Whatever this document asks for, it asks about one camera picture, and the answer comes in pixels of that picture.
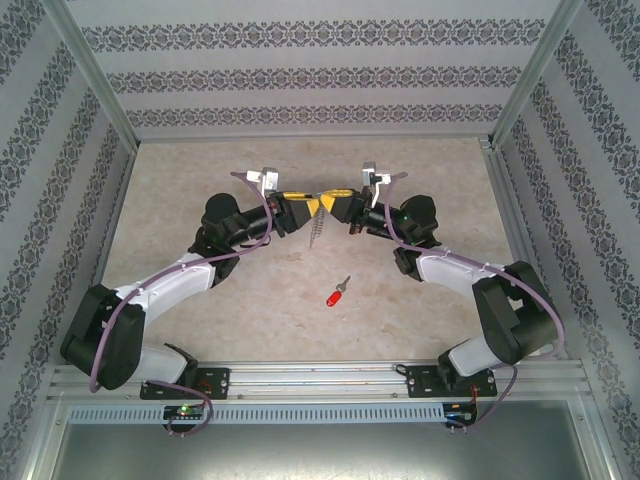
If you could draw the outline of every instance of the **aluminum frame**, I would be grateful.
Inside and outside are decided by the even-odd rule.
[[[220,405],[269,405],[286,408],[292,405],[328,404],[366,405],[437,405],[442,402],[468,401],[468,397],[412,399],[408,397],[405,378],[395,372],[395,365],[435,364],[433,361],[383,362],[216,362],[203,367],[231,369],[227,400]],[[594,480],[621,478],[604,426],[593,399],[591,386],[580,360],[529,361],[519,365],[518,381],[506,401],[556,400],[567,402],[576,434]],[[511,372],[495,372],[498,391],[503,391]],[[91,394],[87,376],[72,366],[58,366],[49,387],[43,415],[23,480],[53,478],[70,414],[82,405],[178,405],[180,401],[145,401],[139,398],[139,383]],[[480,398],[480,402],[493,399]],[[123,423],[136,423],[135,420]]]

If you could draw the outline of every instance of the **vented metal strip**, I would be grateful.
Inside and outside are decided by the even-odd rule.
[[[78,405],[71,409],[73,425],[159,424],[162,405]],[[441,403],[353,404],[353,405],[229,405],[214,404],[212,423],[221,425],[418,423],[443,422]],[[176,420],[199,423],[199,420]]]

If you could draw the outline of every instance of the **black bracket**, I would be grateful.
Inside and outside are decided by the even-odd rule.
[[[438,375],[437,365],[396,365],[396,372],[407,379],[409,398],[471,397],[475,387],[478,397],[495,397],[498,394],[496,379],[489,369],[465,377],[449,390]]]
[[[198,368],[194,390],[204,393],[211,400],[226,400],[229,393],[228,368]],[[173,388],[164,388],[153,383],[142,383],[142,400],[198,400],[200,397]]]

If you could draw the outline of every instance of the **marble-like surface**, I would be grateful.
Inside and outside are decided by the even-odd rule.
[[[258,205],[230,171],[275,167],[280,190],[315,193],[361,188],[364,161],[409,173],[394,205],[434,198],[439,241],[477,259],[511,260],[476,139],[143,144],[103,283],[131,283],[179,258],[211,195],[231,193],[241,210]],[[156,320],[146,342],[170,341],[200,360],[377,360],[435,358],[480,332],[471,301],[398,272],[393,242],[350,236],[327,214],[310,250],[310,230],[311,222],[284,239],[274,234],[222,284]],[[347,275],[342,300],[328,308]]]

